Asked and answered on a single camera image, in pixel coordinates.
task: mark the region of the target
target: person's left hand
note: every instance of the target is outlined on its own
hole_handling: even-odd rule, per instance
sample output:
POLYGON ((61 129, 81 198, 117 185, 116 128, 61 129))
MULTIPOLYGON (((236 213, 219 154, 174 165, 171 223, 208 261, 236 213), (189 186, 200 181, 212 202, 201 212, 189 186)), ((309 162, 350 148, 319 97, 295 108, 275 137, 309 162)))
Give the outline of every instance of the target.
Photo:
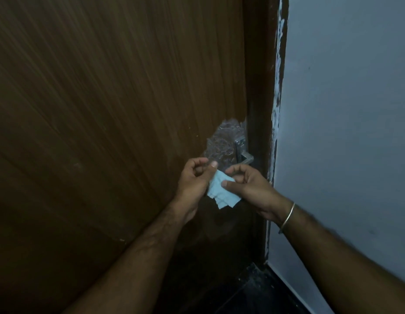
POLYGON ((216 161, 204 167, 207 162, 206 157, 189 159, 181 173, 178 190, 171 205, 184 217, 184 223, 194 218, 198 202, 217 171, 216 161))

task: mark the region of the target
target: person's left arm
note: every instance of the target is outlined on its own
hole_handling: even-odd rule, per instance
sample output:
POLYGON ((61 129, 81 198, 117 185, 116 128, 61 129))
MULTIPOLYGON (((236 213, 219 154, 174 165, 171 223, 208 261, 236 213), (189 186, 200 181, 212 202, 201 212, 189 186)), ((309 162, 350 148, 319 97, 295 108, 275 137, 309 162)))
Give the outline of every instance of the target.
POLYGON ((216 162, 204 168, 207 162, 201 157, 185 164, 174 200, 64 314, 152 312, 179 232, 195 216, 217 170, 216 162))

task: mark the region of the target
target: person's right hand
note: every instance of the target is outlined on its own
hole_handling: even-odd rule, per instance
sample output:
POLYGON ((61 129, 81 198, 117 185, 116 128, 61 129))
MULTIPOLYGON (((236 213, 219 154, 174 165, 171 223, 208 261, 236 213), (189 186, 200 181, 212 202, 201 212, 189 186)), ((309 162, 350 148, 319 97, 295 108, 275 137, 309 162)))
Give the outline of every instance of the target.
POLYGON ((278 193, 257 169, 236 164, 226 169, 225 173, 236 182, 224 180, 221 183, 223 188, 256 206, 263 218, 273 221, 279 227, 282 225, 291 210, 292 201, 278 193))

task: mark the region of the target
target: silver bangle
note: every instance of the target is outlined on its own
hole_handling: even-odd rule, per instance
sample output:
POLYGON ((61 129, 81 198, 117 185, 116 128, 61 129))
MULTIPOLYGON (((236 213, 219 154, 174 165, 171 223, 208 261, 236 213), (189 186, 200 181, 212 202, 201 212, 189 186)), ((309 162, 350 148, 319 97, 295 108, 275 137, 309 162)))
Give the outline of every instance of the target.
POLYGON ((286 222, 288 221, 289 217, 290 217, 291 214, 292 214, 292 211, 294 210, 294 206, 295 206, 295 202, 292 204, 291 211, 289 212, 288 217, 285 219, 285 221, 283 222, 281 228, 279 229, 278 234, 281 234, 281 233, 282 233, 283 227, 285 226, 286 222))

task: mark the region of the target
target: floor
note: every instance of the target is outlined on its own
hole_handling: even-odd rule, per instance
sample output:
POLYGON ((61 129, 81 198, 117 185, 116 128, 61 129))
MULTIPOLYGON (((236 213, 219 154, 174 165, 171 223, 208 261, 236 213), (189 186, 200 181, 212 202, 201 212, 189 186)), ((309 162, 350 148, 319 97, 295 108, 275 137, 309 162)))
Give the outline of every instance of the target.
POLYGON ((185 314, 309 314, 268 267, 252 263, 237 278, 205 294, 185 314))

